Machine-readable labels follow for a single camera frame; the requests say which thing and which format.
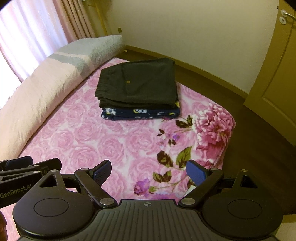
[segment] door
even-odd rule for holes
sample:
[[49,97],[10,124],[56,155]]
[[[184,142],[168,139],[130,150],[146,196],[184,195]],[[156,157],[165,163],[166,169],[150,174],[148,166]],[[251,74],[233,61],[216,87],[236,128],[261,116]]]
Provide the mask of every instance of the door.
[[262,68],[244,105],[296,145],[296,22],[284,18],[281,10],[295,16],[284,0],[279,10]]

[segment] baseboard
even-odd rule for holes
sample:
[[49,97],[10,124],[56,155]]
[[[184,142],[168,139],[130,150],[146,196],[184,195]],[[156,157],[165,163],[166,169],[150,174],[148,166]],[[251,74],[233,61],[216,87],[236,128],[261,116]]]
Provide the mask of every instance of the baseboard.
[[127,45],[126,46],[126,49],[127,50],[133,50],[133,51],[136,51],[136,52],[139,52],[139,53],[143,53],[143,54],[147,54],[147,55],[150,55],[150,56],[153,56],[153,57],[156,57],[156,58],[170,58],[172,60],[175,61],[176,65],[178,66],[181,66],[185,69],[189,69],[197,74],[200,74],[201,76],[203,77],[206,77],[222,86],[224,86],[225,88],[231,90],[232,92],[238,94],[239,96],[243,97],[244,99],[247,98],[248,94],[246,92],[244,92],[243,90],[241,90],[240,88],[237,88],[236,86],[234,86],[233,84],[205,71],[205,70],[202,70],[200,68],[197,68],[196,66],[193,66],[191,64],[188,64],[188,63],[185,63],[183,61],[180,61],[180,60],[177,60],[177,59],[174,59],[174,58],[171,58],[169,56],[166,56],[166,55],[163,55],[163,54],[160,54],[160,53],[156,53],[156,52],[153,52],[153,51],[150,51],[150,50],[146,50],[146,49],[141,49],[141,48],[138,48],[138,47],[134,47],[134,46],[129,46]]

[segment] silver screw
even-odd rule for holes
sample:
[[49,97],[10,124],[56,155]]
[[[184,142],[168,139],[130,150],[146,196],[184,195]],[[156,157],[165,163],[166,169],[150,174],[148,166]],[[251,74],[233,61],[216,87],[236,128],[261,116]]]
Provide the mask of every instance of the silver screw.
[[111,205],[114,203],[114,199],[113,198],[109,198],[109,197],[105,197],[105,198],[102,198],[101,201],[100,201],[101,204],[105,205],[105,206],[108,206],[108,205]]
[[193,205],[195,203],[195,200],[193,198],[187,197],[183,198],[181,200],[181,203],[183,203],[184,205]]

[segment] sheer white curtain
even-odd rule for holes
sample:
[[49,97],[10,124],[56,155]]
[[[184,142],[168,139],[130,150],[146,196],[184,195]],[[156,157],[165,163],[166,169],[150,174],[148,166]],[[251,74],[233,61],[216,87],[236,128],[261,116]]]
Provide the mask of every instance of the sheer white curtain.
[[1,100],[7,100],[19,85],[14,75],[23,82],[46,57],[67,43],[53,0],[8,3],[0,11],[0,48],[5,56],[3,59],[0,54]]

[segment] folded clothes stack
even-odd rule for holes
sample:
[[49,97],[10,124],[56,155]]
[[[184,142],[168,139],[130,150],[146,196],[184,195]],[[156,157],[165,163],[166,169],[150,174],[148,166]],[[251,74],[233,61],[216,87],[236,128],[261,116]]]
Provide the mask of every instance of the folded clothes stack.
[[159,58],[103,69],[95,92],[102,117],[114,121],[178,117],[174,64]]

